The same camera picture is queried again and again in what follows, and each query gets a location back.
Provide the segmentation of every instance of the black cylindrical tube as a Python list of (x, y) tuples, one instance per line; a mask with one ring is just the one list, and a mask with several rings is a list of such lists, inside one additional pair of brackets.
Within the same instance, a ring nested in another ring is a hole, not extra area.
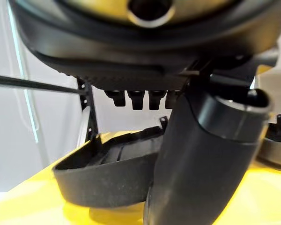
[(170, 117), (147, 199), (148, 225), (209, 225), (234, 194), (267, 129), (260, 90), (217, 95), (194, 85)]

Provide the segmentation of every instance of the black plastic cover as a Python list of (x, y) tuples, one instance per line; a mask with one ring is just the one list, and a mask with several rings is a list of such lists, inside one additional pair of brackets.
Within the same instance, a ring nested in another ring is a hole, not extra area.
[(152, 127), (101, 143), (100, 136), (62, 160), (53, 172), (63, 197), (93, 208), (116, 208), (146, 200), (163, 140)]
[(191, 80), (177, 100), (156, 161), (145, 225), (212, 224), (257, 153), (270, 100), (246, 89), (248, 95), (228, 99), (216, 93)]

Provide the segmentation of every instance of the black plastic tab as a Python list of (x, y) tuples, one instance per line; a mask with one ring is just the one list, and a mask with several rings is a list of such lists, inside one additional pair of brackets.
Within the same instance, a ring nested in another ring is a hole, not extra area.
[(128, 96), (132, 100), (132, 108), (134, 110), (142, 110), (145, 92), (140, 90), (128, 91)]
[(163, 132), (165, 132), (167, 126), (168, 126), (168, 123), (169, 123), (169, 119), (168, 117), (164, 116), (164, 117), (161, 117), (159, 119), (160, 121), (160, 124), (161, 124), (161, 127), (163, 128)]
[(125, 92), (123, 90), (105, 90), (104, 92), (109, 98), (113, 99), (116, 107), (126, 106)]
[(150, 110), (158, 110), (160, 100), (165, 96), (165, 90), (153, 90), (149, 91), (149, 109)]
[(217, 58), (210, 81), (235, 86), (250, 87), (260, 65), (276, 66), (279, 57), (278, 46), (252, 57), (236, 56)]
[(176, 103), (178, 96), (180, 95), (181, 91), (179, 90), (169, 90), (167, 93), (167, 97), (165, 99), (165, 108), (172, 109)]

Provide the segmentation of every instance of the yellow surface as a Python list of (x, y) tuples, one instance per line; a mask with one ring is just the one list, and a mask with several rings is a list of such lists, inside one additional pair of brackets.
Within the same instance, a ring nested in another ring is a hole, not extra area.
[[(122, 134), (104, 134), (102, 140)], [(142, 225), (143, 203), (96, 210), (66, 202), (52, 173), (56, 163), (7, 193), (0, 202), (0, 224)], [(281, 225), (281, 171), (254, 163), (214, 224)]]

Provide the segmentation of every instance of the black plastic clip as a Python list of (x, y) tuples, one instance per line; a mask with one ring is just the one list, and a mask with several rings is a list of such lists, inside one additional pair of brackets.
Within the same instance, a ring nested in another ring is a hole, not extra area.
[(165, 90), (151, 90), (149, 91), (149, 109), (158, 110), (160, 100), (165, 96)]
[(169, 90), (167, 93), (167, 97), (165, 99), (165, 108), (172, 109), (176, 103), (178, 96), (180, 95), (181, 91), (179, 90)]
[(164, 116), (164, 117), (161, 117), (159, 118), (159, 121), (160, 121), (160, 124), (161, 124), (161, 127), (163, 128), (163, 133), (165, 133), (165, 130), (168, 126), (168, 117)]
[(145, 91), (139, 91), (139, 90), (128, 91), (128, 96), (132, 100), (132, 108), (134, 110), (142, 110)]
[(116, 107), (126, 106), (125, 92), (123, 90), (105, 90), (104, 92), (109, 98), (113, 99)]

